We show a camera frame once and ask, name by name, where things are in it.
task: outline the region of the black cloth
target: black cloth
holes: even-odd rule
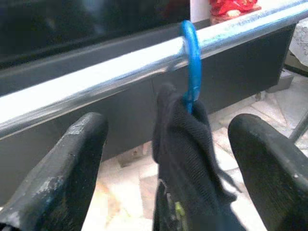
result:
[[[236,198],[224,191],[204,107],[187,112],[183,96],[171,85],[158,95],[153,156],[159,164],[154,231],[244,230],[231,211]]]

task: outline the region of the dark glass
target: dark glass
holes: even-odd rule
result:
[[[180,22],[189,0],[0,0],[0,66]]]

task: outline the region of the white wall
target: white wall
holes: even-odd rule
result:
[[[208,0],[191,0],[191,21],[193,23],[210,18]]]

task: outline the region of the white cloth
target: white cloth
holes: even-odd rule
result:
[[[308,18],[296,25],[289,50],[303,65],[308,66]]]

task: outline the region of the metal leg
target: metal leg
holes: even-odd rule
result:
[[[299,138],[301,138],[302,135],[304,135],[307,129],[308,129],[308,111],[306,112],[304,117],[300,120],[300,122],[290,135],[289,139],[292,140],[293,143],[296,143],[299,140]]]

